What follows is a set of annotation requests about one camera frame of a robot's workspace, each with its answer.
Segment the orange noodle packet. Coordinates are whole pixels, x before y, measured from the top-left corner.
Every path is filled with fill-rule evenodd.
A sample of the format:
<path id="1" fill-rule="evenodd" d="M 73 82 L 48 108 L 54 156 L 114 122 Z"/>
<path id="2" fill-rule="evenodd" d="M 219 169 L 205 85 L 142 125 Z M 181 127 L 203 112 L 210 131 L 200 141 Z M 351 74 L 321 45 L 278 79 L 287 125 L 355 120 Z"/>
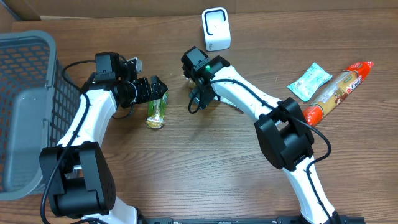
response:
<path id="1" fill-rule="evenodd" d="M 303 111 L 307 123 L 315 127 L 333 109 L 342 103 L 370 73 L 374 62 L 357 62 L 331 82 Z"/>

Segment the green tea drink pouch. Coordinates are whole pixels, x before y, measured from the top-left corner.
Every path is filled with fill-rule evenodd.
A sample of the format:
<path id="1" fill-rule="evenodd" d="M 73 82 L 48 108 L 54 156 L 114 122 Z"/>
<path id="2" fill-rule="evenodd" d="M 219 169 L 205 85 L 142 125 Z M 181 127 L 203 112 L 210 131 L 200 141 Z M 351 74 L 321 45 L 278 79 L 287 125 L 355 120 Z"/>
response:
<path id="1" fill-rule="evenodd" d="M 164 116 L 168 101 L 168 92 L 162 98 L 148 102 L 146 124 L 151 129 L 160 129 L 164 126 Z"/>

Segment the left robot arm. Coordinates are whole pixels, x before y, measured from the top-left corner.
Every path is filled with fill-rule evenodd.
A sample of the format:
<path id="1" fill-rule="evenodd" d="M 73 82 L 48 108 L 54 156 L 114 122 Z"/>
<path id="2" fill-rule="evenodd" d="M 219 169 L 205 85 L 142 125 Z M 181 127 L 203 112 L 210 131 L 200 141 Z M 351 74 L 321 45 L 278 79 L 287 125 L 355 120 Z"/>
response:
<path id="1" fill-rule="evenodd" d="M 54 215 L 75 223 L 145 223 L 142 213 L 116 195 L 113 176 L 101 146 L 118 108 L 161 99 L 168 88 L 159 77 L 138 78 L 142 62 L 115 52 L 97 53 L 96 70 L 83 86 L 78 111 L 66 134 L 42 149 L 39 162 L 45 181 L 40 216 L 48 223 L 45 204 Z"/>

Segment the white tube gold cap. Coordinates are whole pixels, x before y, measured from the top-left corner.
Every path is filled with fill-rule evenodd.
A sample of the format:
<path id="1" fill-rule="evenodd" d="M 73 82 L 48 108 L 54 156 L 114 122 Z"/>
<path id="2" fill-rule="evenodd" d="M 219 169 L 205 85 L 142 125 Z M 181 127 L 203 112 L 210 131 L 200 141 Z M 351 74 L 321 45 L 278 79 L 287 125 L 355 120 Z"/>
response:
<path id="1" fill-rule="evenodd" d="M 189 79 L 189 80 L 188 80 L 187 86 L 188 86 L 189 89 L 191 89 L 191 91 L 192 91 L 193 87 L 195 87 L 195 86 L 197 86 L 197 85 L 196 85 L 196 83 L 195 83 L 192 79 Z M 206 89 L 206 88 L 203 88 L 203 86 L 199 86 L 199 89 L 201 89 L 201 90 L 204 90 L 204 89 Z M 194 103 L 192 102 L 193 99 L 194 99 L 194 97 L 196 97 L 196 94 L 194 94 L 192 98 L 189 97 L 189 98 L 190 98 L 190 101 L 189 101 L 189 103 L 188 103 L 188 111 L 189 111 L 189 113 L 191 113 L 191 114 L 195 114 L 199 109 L 201 109 L 199 105 L 196 105 L 196 104 L 194 104 Z M 222 102 L 222 103 L 224 103 L 224 104 L 227 104 L 227 105 L 230 105 L 230 106 L 232 106 L 232 107 L 234 107 L 234 108 L 237 108 L 237 106 L 236 106 L 234 103 L 232 103 L 230 100 L 228 100 L 228 99 L 225 98 L 225 97 L 222 97 L 222 96 L 221 96 L 221 99 L 220 99 L 219 102 Z"/>

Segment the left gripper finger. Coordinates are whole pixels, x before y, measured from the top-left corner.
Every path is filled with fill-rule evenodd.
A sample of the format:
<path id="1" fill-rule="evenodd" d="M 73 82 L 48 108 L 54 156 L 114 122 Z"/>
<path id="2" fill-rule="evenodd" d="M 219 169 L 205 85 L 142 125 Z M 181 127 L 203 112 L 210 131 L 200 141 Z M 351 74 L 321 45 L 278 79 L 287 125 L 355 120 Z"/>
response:
<path id="1" fill-rule="evenodd" d="M 165 93 L 168 91 L 168 87 L 166 84 L 161 84 L 161 83 L 153 83 L 151 85 L 151 100 L 159 100 L 161 99 Z"/>
<path id="2" fill-rule="evenodd" d="M 151 88 L 152 90 L 166 90 L 167 85 L 163 83 L 160 78 L 156 75 L 151 76 Z"/>

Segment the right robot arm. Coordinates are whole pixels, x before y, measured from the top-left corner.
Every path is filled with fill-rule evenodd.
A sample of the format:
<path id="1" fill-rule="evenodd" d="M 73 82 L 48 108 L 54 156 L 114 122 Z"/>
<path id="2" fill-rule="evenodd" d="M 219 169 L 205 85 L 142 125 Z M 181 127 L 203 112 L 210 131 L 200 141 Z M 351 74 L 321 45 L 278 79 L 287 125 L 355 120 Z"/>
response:
<path id="1" fill-rule="evenodd" d="M 306 122 L 299 104 L 292 98 L 282 101 L 264 93 L 223 57 L 210 58 L 197 47 L 186 51 L 181 61 L 184 75 L 196 84 L 190 99 L 199 108 L 206 108 L 214 97 L 225 98 L 253 120 L 261 152 L 286 174 L 298 198 L 302 221 L 340 223 L 315 170 L 315 163 L 326 156 L 313 155 L 313 136 L 331 144 Z"/>

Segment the teal snack packet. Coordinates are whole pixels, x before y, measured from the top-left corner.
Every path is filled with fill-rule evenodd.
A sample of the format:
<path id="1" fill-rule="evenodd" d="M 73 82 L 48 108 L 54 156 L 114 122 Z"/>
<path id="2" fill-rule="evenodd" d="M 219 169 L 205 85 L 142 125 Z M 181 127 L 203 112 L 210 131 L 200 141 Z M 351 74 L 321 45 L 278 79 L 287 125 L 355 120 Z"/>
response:
<path id="1" fill-rule="evenodd" d="M 308 102 L 315 92 L 331 78 L 332 75 L 314 62 L 298 80 L 289 84 L 287 88 L 302 101 Z"/>

